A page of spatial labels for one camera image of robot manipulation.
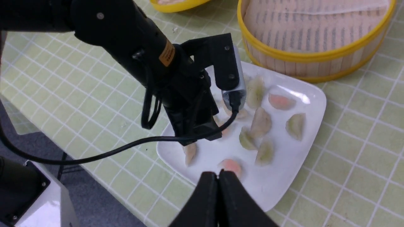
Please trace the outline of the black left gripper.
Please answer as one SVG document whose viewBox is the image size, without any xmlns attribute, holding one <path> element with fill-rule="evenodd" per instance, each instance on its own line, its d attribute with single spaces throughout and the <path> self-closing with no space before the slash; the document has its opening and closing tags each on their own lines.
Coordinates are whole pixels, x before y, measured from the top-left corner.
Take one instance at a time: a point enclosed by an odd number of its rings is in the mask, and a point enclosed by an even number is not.
<svg viewBox="0 0 404 227">
<path fill-rule="evenodd" d="M 214 115 L 218 107 L 211 93 L 211 78 L 206 70 L 190 73 L 176 72 L 163 91 L 163 106 L 174 131 L 164 141 L 183 146 L 200 139 L 214 141 L 222 138 Z"/>
</svg>

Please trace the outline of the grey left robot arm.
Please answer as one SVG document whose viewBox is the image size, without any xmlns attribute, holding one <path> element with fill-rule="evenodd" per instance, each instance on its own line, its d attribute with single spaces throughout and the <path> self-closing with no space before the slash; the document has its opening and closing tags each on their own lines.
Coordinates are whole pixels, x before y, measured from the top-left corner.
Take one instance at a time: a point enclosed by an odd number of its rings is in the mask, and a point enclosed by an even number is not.
<svg viewBox="0 0 404 227">
<path fill-rule="evenodd" d="M 132 0 L 2 0 L 1 31 L 74 32 L 146 88 L 144 129 L 155 125 L 163 106 L 175 132 L 169 141 L 189 145 L 222 136 L 206 66 L 191 58 L 193 50 L 209 56 L 213 36 L 172 44 Z"/>
</svg>

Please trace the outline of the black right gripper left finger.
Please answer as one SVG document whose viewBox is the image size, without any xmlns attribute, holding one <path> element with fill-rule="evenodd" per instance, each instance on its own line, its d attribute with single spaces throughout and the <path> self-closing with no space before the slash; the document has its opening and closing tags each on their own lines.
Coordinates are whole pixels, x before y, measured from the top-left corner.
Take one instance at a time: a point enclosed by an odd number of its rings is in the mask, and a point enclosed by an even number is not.
<svg viewBox="0 0 404 227">
<path fill-rule="evenodd" d="M 214 172 L 203 172 L 184 207 L 170 227 L 216 227 L 218 182 Z"/>
</svg>

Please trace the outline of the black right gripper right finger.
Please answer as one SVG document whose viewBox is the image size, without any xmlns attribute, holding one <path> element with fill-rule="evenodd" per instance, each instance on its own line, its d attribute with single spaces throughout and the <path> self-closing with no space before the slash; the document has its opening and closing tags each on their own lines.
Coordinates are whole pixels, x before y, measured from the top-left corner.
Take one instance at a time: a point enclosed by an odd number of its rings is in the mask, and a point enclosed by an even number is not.
<svg viewBox="0 0 404 227">
<path fill-rule="evenodd" d="M 221 170 L 218 177 L 219 227 L 277 227 L 253 200 L 232 171 Z"/>
</svg>

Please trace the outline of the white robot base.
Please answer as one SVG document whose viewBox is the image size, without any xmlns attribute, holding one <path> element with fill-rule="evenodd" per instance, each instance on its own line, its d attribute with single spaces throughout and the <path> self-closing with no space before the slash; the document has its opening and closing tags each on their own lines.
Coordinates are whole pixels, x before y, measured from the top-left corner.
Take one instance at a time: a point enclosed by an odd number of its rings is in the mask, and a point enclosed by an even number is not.
<svg viewBox="0 0 404 227">
<path fill-rule="evenodd" d="M 42 164 L 0 158 L 0 220 L 9 227 L 79 227 L 68 189 Z"/>
</svg>

